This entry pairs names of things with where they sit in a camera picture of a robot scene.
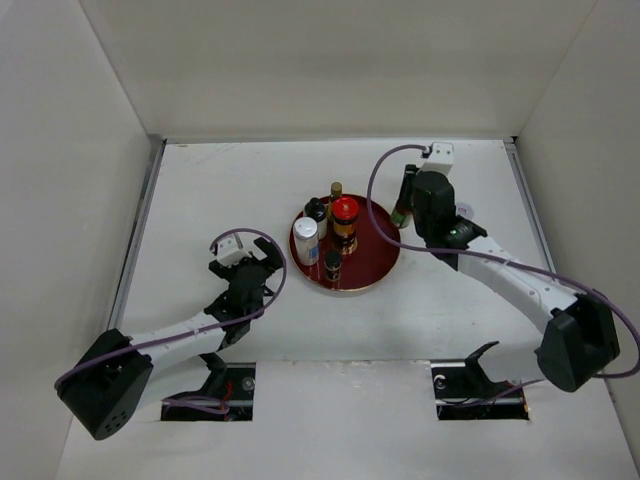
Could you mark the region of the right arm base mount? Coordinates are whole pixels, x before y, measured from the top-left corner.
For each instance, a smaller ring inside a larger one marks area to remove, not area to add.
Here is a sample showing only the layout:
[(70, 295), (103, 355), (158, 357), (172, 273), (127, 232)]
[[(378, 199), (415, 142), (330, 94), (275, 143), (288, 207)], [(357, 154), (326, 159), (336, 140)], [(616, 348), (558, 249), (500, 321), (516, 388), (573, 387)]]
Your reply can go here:
[(497, 398), (515, 383), (494, 382), (479, 360), (498, 341), (486, 343), (464, 359), (434, 360), (431, 376), (435, 409), (440, 421), (529, 420), (522, 390)]

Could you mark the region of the right aluminium table rail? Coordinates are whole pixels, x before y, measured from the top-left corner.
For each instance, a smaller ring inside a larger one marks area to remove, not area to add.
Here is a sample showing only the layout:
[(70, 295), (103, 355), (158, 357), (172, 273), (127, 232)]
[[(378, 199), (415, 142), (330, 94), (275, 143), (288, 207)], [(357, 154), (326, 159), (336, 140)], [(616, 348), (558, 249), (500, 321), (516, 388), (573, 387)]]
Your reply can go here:
[(529, 225), (533, 231), (538, 256), (541, 259), (542, 266), (546, 270), (551, 271), (552, 273), (556, 273), (554, 260), (552, 258), (552, 254), (549, 249), (549, 245), (545, 237), (538, 212), (536, 210), (534, 199), (525, 176), (525, 172), (517, 149), (516, 140), (516, 137), (507, 137), (503, 140), (505, 152), (509, 159), (509, 164), (514, 175), (518, 191), (524, 203), (525, 212)]

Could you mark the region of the sauce bottle yellow cap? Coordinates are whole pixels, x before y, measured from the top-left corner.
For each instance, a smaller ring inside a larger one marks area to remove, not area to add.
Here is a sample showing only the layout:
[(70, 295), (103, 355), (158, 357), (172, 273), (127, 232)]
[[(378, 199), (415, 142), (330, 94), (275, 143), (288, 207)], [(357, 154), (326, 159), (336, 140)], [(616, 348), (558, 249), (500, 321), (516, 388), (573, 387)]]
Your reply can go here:
[(407, 228), (412, 221), (411, 200), (398, 199), (390, 215), (390, 220), (398, 229)]

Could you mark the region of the small yellow label bottle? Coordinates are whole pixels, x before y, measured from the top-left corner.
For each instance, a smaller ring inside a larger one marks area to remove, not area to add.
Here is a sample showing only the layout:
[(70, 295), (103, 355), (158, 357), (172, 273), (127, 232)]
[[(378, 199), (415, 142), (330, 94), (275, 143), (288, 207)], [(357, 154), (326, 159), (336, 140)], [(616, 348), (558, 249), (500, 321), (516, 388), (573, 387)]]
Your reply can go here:
[(330, 186), (330, 195), (328, 205), (332, 206), (333, 203), (341, 198), (343, 195), (343, 185), (341, 182), (333, 182)]

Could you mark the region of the left aluminium table rail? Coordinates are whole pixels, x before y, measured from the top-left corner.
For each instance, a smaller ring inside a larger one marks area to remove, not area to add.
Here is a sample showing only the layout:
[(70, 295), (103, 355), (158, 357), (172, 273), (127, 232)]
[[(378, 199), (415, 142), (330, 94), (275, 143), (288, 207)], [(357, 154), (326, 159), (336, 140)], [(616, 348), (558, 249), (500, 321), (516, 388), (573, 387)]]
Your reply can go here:
[(107, 317), (106, 330), (118, 328), (122, 322), (166, 147), (166, 139), (159, 134), (149, 135), (148, 139), (151, 146), (150, 156), (146, 164), (145, 175), (138, 198), (124, 263), (118, 279), (113, 303)]

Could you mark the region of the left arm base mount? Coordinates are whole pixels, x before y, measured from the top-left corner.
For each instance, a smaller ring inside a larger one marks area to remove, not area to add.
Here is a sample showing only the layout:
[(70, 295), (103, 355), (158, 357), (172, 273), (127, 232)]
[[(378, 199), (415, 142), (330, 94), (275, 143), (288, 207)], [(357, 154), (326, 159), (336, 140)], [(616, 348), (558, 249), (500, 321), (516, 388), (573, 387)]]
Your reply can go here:
[(257, 365), (227, 363), (216, 353), (189, 360), (194, 387), (166, 395), (162, 422), (249, 422), (253, 420)]

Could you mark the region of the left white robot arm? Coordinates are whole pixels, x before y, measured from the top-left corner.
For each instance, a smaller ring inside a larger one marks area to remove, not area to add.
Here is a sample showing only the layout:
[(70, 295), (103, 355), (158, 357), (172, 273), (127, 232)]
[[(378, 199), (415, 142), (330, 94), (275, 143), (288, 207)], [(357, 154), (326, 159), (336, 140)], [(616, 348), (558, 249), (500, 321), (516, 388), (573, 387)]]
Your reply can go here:
[[(160, 401), (164, 411), (194, 410), (208, 417), (228, 415), (234, 386), (227, 381), (221, 351), (238, 343), (262, 317), (281, 291), (267, 282), (285, 274), (280, 246), (253, 230), (255, 256), (246, 250), (240, 230), (217, 237), (210, 250), (210, 271), (226, 281), (226, 289), (195, 316), (143, 334), (125, 335), (113, 328), (102, 333), (78, 363), (54, 383), (58, 398), (95, 440), (113, 436), (136, 410)], [(165, 375), (201, 360), (190, 375), (192, 391), (172, 392)]]

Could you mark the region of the aluminium table rail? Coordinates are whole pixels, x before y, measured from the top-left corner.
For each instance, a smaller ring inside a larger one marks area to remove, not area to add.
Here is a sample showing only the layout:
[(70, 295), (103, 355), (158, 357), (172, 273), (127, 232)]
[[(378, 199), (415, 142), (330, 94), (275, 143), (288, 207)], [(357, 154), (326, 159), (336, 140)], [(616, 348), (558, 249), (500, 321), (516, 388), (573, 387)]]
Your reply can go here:
[(106, 330), (118, 328), (122, 322), (166, 147), (166, 139), (159, 134), (149, 135), (148, 139), (151, 146), (150, 156), (146, 164), (145, 175), (138, 198), (124, 263), (118, 279), (113, 303), (107, 317)]
[(534, 199), (525, 176), (525, 172), (517, 149), (516, 140), (516, 137), (507, 137), (503, 140), (505, 152), (509, 159), (509, 164), (514, 175), (518, 191), (524, 203), (525, 212), (529, 225), (533, 231), (538, 256), (541, 259), (542, 266), (546, 270), (551, 271), (552, 273), (556, 273), (554, 260), (552, 258), (552, 254), (549, 249), (549, 245), (545, 237), (538, 212), (536, 210)]

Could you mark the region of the jar silver lid red label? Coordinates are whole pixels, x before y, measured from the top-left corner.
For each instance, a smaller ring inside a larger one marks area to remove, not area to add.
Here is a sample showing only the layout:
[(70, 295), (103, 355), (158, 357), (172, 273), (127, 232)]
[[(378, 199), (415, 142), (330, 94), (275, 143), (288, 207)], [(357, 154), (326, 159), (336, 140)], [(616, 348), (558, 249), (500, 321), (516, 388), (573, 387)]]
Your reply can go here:
[(473, 207), (465, 202), (456, 203), (456, 213), (467, 220), (472, 220), (475, 215)]

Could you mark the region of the round red lacquer tray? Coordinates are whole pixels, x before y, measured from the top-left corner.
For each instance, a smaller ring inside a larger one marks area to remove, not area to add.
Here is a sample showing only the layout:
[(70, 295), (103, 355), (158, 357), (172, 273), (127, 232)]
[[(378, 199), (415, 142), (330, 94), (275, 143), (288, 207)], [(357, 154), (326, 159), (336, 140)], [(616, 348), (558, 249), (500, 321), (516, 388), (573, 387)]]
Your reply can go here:
[(290, 228), (288, 244), (290, 256), (299, 272), (308, 281), (322, 288), (338, 292), (359, 292), (383, 280), (396, 264), (400, 249), (387, 243), (377, 232), (371, 221), (366, 198), (347, 193), (358, 204), (356, 219), (356, 248), (344, 255), (339, 269), (340, 277), (330, 281), (326, 276), (325, 256), (331, 251), (339, 251), (333, 227), (328, 227), (326, 236), (318, 243), (318, 261), (311, 266), (304, 265), (298, 258), (293, 228)]

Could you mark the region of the small black cap spice jar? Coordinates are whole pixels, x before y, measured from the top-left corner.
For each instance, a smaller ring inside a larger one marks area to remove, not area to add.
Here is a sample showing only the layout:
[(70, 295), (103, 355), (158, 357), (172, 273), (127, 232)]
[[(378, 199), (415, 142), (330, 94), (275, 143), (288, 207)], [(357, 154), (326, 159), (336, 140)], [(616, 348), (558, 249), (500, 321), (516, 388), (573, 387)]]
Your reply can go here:
[(331, 283), (338, 282), (341, 276), (342, 254), (336, 250), (330, 250), (324, 258), (325, 278)]

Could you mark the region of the white jar black pump lid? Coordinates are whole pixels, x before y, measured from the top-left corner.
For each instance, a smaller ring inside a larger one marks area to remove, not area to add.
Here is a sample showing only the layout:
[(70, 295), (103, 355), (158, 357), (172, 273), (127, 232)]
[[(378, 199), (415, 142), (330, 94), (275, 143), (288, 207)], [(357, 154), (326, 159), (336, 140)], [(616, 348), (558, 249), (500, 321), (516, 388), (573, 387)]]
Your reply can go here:
[(317, 197), (312, 197), (304, 206), (303, 213), (317, 224), (317, 236), (321, 241), (327, 234), (327, 206)]

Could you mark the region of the jar with red lid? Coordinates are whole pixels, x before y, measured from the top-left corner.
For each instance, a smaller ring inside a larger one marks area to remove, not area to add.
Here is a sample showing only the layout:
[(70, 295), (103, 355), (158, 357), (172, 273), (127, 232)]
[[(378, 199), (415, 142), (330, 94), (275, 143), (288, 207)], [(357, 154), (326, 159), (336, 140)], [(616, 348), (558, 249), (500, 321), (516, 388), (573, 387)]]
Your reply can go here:
[(351, 255), (357, 248), (356, 222), (359, 204), (349, 196), (332, 203), (332, 241), (342, 255)]

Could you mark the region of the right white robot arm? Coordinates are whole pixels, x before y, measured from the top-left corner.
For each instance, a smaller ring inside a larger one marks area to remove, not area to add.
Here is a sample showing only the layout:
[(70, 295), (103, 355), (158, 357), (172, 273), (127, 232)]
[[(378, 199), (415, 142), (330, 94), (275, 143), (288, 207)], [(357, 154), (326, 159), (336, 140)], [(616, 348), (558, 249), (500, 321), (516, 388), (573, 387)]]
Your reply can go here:
[(410, 209), (417, 235), (440, 261), (491, 289), (541, 333), (539, 345), (518, 347), (464, 370), (464, 384), (483, 396), (515, 367), (522, 379), (543, 378), (574, 392), (620, 354), (611, 308), (585, 288), (571, 288), (548, 272), (519, 269), (486, 230), (459, 215), (455, 191), (438, 171), (408, 165), (399, 200)]

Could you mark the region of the white jar silver lid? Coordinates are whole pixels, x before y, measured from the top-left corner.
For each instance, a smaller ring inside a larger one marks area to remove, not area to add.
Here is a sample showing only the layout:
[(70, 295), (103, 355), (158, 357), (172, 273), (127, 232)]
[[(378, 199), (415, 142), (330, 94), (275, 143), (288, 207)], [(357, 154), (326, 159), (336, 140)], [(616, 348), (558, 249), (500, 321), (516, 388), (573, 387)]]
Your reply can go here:
[(296, 256), (304, 266), (312, 266), (318, 262), (318, 225), (309, 217), (295, 220), (292, 228)]

